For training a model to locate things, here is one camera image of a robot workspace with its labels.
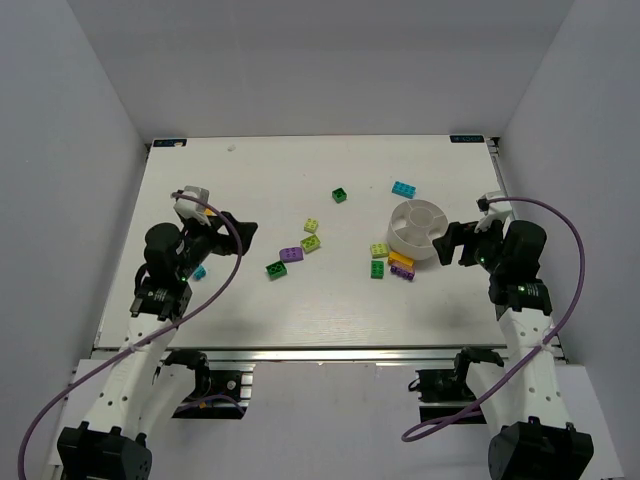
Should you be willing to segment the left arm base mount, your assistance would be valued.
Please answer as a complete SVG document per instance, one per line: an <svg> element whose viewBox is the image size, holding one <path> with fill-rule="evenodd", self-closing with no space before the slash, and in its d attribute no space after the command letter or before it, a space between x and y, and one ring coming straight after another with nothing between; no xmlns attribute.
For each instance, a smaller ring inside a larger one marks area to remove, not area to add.
<svg viewBox="0 0 640 480"><path fill-rule="evenodd" d="M157 369L178 366L187 371L187 385L192 391L179 403L173 418L241 420L247 410L242 406L243 372L213 369L205 353L197 350L174 350Z"/></svg>

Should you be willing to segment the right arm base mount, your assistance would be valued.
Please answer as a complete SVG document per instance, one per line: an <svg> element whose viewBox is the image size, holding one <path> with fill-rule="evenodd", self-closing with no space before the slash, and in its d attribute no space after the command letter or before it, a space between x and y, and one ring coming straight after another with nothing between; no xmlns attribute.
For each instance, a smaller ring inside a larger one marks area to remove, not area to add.
<svg viewBox="0 0 640 480"><path fill-rule="evenodd" d="M419 394L420 421L454 415L475 401L466 376L469 367L479 363L504 366L500 355L493 350L463 347L455 356L452 368L417 370L417 378L409 383L408 391Z"/></svg>

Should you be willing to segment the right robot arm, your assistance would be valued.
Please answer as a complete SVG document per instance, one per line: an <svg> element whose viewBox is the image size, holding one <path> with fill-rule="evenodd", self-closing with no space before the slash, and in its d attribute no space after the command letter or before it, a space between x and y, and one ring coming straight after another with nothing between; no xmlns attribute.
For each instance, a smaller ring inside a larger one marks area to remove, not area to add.
<svg viewBox="0 0 640 480"><path fill-rule="evenodd" d="M493 479L578 479L594 454L591 436L570 419L545 341L553 326L552 306L537 275L546 239L534 223L505 226L495 220L485 230L473 222L452 222L433 243L441 264L450 264L460 247L460 265L479 265L489 274L489 299L508 359L466 347L454 371L457 382L483 400Z"/></svg>

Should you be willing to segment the orange long lego brick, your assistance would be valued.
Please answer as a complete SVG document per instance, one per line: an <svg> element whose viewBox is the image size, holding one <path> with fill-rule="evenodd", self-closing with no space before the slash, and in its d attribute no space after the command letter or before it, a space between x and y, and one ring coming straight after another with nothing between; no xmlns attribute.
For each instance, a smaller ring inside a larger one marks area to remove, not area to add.
<svg viewBox="0 0 640 480"><path fill-rule="evenodd" d="M394 270L404 270L407 272L414 272L414 260L401 255L397 252L391 252L388 255L388 264Z"/></svg>

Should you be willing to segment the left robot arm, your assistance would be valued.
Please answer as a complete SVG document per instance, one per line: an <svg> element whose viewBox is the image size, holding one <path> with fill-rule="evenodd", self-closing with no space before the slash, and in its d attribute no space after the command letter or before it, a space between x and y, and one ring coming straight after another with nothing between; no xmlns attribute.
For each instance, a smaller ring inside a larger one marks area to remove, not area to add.
<svg viewBox="0 0 640 480"><path fill-rule="evenodd" d="M145 235L144 264L134 282L131 318L106 383L79 426L64 428L57 450L67 479L146 479L149 439L181 403L209 388L207 357L166 351L192 296L189 277L211 254L241 257L258 225L230 213L182 212Z"/></svg>

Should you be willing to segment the purple butterfly lego brick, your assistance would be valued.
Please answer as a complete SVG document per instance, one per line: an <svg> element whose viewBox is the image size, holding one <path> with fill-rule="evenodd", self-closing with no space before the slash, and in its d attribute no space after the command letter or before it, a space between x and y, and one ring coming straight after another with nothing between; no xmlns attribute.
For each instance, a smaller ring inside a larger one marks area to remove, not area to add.
<svg viewBox="0 0 640 480"><path fill-rule="evenodd" d="M400 263L392 264L390 266L390 272L408 281L413 281L415 277L415 271L412 267Z"/></svg>

